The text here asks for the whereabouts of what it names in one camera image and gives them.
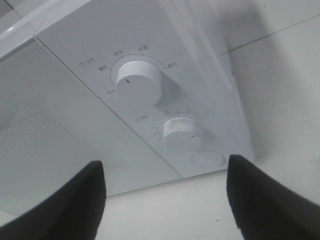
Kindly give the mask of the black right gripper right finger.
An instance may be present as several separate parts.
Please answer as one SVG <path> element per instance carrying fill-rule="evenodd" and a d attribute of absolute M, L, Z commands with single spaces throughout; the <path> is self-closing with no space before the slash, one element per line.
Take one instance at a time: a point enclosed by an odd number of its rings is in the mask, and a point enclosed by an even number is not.
<path fill-rule="evenodd" d="M 245 240 L 318 240 L 320 206 L 241 155 L 228 160 L 226 194 Z"/>

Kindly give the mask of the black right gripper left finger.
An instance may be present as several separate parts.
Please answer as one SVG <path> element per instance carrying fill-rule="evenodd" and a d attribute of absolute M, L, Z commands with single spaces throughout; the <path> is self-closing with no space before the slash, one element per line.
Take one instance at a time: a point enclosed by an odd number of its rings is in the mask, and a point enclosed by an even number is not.
<path fill-rule="evenodd" d="M 43 202 L 0 228 L 2 240 L 94 240 L 106 206 L 101 161 L 91 161 Z"/>

